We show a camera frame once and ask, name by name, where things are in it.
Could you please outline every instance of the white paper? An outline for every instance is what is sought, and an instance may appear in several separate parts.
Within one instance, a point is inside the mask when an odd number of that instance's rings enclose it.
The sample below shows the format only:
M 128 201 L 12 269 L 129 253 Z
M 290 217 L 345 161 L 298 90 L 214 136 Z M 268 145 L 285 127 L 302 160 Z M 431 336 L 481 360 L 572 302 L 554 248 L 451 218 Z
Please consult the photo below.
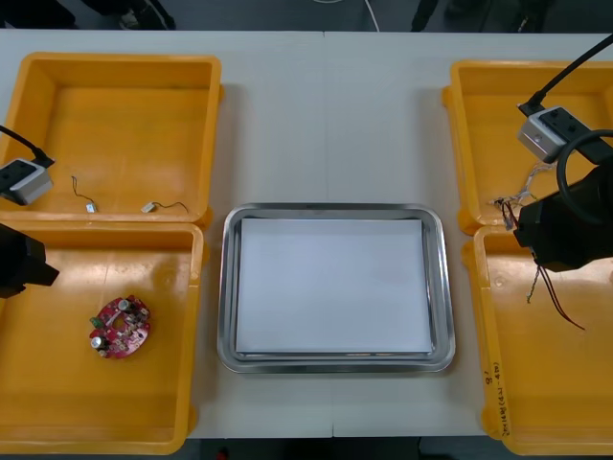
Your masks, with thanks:
M 430 352 L 420 220 L 242 221 L 240 353 Z

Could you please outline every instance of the red circuit board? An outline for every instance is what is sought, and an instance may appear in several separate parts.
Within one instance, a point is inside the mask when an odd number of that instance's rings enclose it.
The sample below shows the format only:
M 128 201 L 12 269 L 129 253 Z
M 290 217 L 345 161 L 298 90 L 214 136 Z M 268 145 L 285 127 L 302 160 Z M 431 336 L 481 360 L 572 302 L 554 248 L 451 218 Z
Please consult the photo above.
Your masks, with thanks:
M 128 311 L 119 308 L 123 300 L 130 303 Z M 125 299 L 119 297 L 106 304 L 98 315 L 90 320 L 96 329 L 89 334 L 89 338 L 92 340 L 100 337 L 104 341 L 105 346 L 98 349 L 102 357 L 129 357 L 147 340 L 149 318 L 150 311 L 143 301 L 133 295 Z

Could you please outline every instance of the stainless steel tray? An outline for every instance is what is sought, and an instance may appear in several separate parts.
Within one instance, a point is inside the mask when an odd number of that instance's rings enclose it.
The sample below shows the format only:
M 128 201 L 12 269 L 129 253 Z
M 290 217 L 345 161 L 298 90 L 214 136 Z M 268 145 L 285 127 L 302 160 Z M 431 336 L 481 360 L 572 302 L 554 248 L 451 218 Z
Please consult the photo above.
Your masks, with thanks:
M 425 291 L 431 351 L 377 353 L 241 353 L 237 350 L 241 227 L 244 219 L 352 219 L 421 222 Z M 455 354 L 455 334 L 443 227 L 439 217 L 418 205 L 248 204 L 233 210 L 223 235 L 217 352 L 228 369 L 240 373 L 436 372 Z

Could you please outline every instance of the yellow plastic bin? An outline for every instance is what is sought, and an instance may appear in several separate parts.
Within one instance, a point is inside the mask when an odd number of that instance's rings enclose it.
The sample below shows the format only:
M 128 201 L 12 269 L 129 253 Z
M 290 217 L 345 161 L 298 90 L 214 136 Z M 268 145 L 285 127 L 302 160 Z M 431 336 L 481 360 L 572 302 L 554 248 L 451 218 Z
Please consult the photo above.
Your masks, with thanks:
M 482 225 L 503 225 L 500 211 L 489 202 L 517 194 L 537 162 L 516 139 L 526 120 L 517 105 L 566 65 L 568 62 L 461 61 L 452 66 L 443 103 L 451 124 L 460 189 L 458 222 L 469 235 Z M 545 105 L 563 105 L 592 129 L 611 127 L 613 63 L 583 64 L 551 91 Z M 592 168 L 581 155 L 572 155 L 569 183 Z M 537 197 L 556 190 L 555 171 L 540 173 L 531 187 Z
M 221 64 L 215 57 L 34 53 L 22 62 L 6 126 L 56 159 L 53 189 L 0 221 L 211 219 L 209 188 Z M 8 136 L 0 164 L 32 153 Z M 87 214 L 91 197 L 98 213 Z M 156 201 L 163 205 L 143 214 Z
M 484 430 L 525 455 L 613 454 L 613 260 L 550 273 L 557 312 L 536 266 L 502 227 L 467 243 L 486 395 Z
M 0 301 L 0 452 L 178 450 L 192 426 L 201 230 L 188 223 L 12 221 L 60 273 Z M 90 347 L 89 318 L 134 294 L 151 333 L 125 359 Z

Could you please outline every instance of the white tabletop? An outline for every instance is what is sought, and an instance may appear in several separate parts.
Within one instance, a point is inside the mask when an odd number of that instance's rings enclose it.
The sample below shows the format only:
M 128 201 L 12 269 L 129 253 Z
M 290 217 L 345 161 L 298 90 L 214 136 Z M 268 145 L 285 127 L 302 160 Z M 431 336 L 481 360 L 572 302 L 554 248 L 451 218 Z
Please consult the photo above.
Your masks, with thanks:
M 0 113 L 33 51 L 213 54 L 217 129 L 192 437 L 481 434 L 482 379 L 441 89 L 465 58 L 572 59 L 595 35 L 0 31 Z M 613 51 L 598 56 L 613 58 Z M 221 225 L 258 201 L 419 203 L 443 221 L 457 353 L 433 375 L 237 375 L 216 356 Z

